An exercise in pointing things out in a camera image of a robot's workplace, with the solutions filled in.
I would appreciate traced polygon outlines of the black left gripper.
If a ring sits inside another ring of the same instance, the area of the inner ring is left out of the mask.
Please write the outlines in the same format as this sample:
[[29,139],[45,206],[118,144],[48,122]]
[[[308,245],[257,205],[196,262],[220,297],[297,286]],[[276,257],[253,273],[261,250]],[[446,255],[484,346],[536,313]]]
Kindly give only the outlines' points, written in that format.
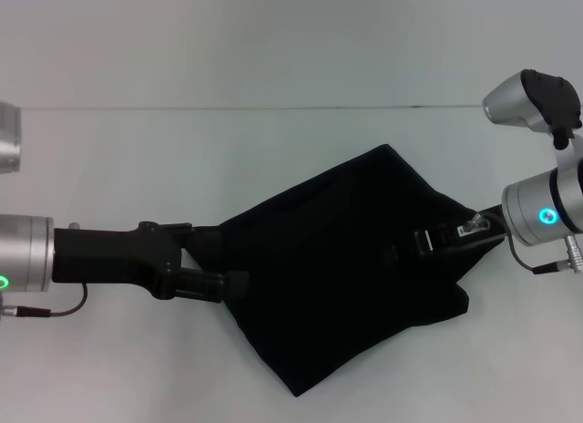
[[154,298],[221,303],[245,297],[249,274],[181,269],[182,248],[221,248],[215,226],[141,222],[128,232],[56,229],[52,281],[133,284]]

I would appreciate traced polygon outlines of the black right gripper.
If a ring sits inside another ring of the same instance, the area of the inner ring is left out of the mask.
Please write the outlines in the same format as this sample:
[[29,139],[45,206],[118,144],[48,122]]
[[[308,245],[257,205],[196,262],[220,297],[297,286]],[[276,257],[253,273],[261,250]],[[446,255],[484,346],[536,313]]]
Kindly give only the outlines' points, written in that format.
[[469,216],[432,227],[430,233],[425,229],[414,231],[416,255],[429,257],[432,254],[459,253],[506,238],[506,224],[500,205],[480,211],[477,222],[467,232],[465,229],[475,217],[476,213],[471,212]]

